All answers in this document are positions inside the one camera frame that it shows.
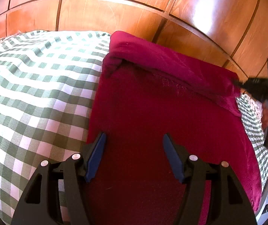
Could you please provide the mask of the red velvet garment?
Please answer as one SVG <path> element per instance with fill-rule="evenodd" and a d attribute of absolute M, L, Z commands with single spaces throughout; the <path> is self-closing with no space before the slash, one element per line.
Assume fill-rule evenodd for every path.
<path fill-rule="evenodd" d="M 173 224 L 185 185 L 163 136 L 201 160 L 229 163 L 253 210 L 258 162 L 238 109 L 236 73 L 123 31 L 110 37 L 89 119 L 88 142 L 107 135 L 85 204 L 94 224 Z"/>

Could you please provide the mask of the orange wooden headboard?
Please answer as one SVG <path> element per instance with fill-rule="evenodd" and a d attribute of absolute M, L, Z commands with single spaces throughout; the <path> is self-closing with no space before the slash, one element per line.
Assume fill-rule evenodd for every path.
<path fill-rule="evenodd" d="M 268 74 L 268 0 L 0 0 L 0 38 L 125 31 L 234 71 Z"/>

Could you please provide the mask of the green white checkered cloth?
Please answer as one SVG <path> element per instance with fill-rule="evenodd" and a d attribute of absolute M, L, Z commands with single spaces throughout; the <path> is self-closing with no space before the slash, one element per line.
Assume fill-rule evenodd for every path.
<path fill-rule="evenodd" d="M 64 161 L 86 143 L 110 38 L 102 31 L 31 31 L 0 39 L 0 219 L 5 224 L 38 165 Z"/>

